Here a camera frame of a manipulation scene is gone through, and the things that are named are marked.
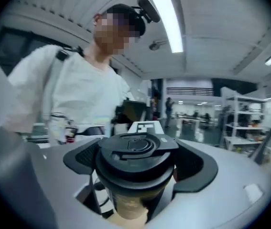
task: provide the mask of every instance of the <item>backpack strap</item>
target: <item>backpack strap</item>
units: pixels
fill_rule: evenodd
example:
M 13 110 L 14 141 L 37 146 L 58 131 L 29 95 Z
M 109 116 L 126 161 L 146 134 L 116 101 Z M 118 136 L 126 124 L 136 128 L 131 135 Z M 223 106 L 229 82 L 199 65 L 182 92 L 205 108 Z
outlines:
M 48 71 L 42 100 L 42 119 L 47 123 L 50 119 L 50 114 L 53 108 L 53 93 L 59 78 L 60 72 L 63 67 L 63 63 L 68 59 L 69 54 L 63 49 L 59 50 L 50 66 Z

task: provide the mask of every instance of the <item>shelf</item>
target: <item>shelf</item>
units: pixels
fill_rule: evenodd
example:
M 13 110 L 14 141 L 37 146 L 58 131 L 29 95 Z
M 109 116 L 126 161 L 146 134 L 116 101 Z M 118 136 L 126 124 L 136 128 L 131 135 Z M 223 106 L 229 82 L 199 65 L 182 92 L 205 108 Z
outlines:
M 258 127 L 245 127 L 245 126 L 232 126 L 230 124 L 226 124 L 226 126 L 228 127 L 231 127 L 231 128 L 235 128 L 235 129 L 238 129 L 238 130 L 264 130 L 265 128 L 264 127 L 261 127 L 261 126 L 258 126 Z
M 244 114 L 244 115 L 265 115 L 262 112 L 251 112 L 251 111 L 237 111 L 238 114 Z
M 262 104 L 262 103 L 267 102 L 264 99 L 259 99 L 259 98 L 254 98 L 254 97 L 246 97 L 246 96 L 242 96 L 242 95 L 236 95 L 236 97 L 241 102 L 250 102 L 250 103 L 258 103 L 258 104 Z M 227 97 L 227 100 L 234 100 L 234 96 Z
M 260 144 L 262 141 L 249 141 L 241 137 L 226 136 L 225 139 L 231 142 L 233 145 L 251 145 L 251 144 Z

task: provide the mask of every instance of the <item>person standing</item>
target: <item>person standing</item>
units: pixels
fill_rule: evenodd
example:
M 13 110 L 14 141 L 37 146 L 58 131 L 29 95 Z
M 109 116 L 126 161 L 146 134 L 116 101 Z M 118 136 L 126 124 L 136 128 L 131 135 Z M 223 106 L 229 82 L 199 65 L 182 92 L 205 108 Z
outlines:
M 167 98 L 167 101 L 165 103 L 166 105 L 166 123 L 165 123 L 165 128 L 169 128 L 169 122 L 170 122 L 170 117 L 172 115 L 172 111 L 173 111 L 173 104 L 174 102 L 172 102 L 172 99 L 170 97 Z
M 135 42 L 145 33 L 141 15 L 132 7 L 116 4 L 96 14 L 93 24 L 93 41 L 84 49 L 83 56 L 74 53 L 64 61 L 55 84 L 51 117 L 45 123 L 52 146 L 64 139 L 65 119 L 75 123 L 78 133 L 82 133 L 92 126 L 108 125 L 117 105 L 127 97 L 134 100 L 128 84 L 109 62 L 112 55 L 121 54 L 129 42 Z M 59 50 L 61 48 L 55 45 L 38 48 L 13 69 L 9 82 L 17 99 L 4 128 L 18 133 L 32 131 L 42 111 L 47 74 Z

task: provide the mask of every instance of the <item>computer monitor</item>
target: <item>computer monitor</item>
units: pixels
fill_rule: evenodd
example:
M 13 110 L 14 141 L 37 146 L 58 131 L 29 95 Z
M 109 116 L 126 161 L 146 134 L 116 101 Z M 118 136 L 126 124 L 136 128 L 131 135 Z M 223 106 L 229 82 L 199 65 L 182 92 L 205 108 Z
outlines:
M 122 114 L 130 121 L 144 121 L 146 114 L 146 103 L 124 100 L 122 104 Z

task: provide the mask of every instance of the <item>white shirt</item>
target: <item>white shirt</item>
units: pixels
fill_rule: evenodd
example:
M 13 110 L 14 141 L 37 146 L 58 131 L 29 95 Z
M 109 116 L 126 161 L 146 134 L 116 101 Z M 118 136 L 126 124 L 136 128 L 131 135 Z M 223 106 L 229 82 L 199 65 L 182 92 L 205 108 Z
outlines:
M 17 101 L 7 116 L 6 129 L 30 133 L 41 110 L 48 70 L 60 47 L 47 45 L 32 52 L 13 69 L 9 81 Z M 52 112 L 60 112 L 80 126 L 104 125 L 126 97 L 133 100 L 121 76 L 108 67 L 102 71 L 78 53 L 65 60 L 53 95 Z

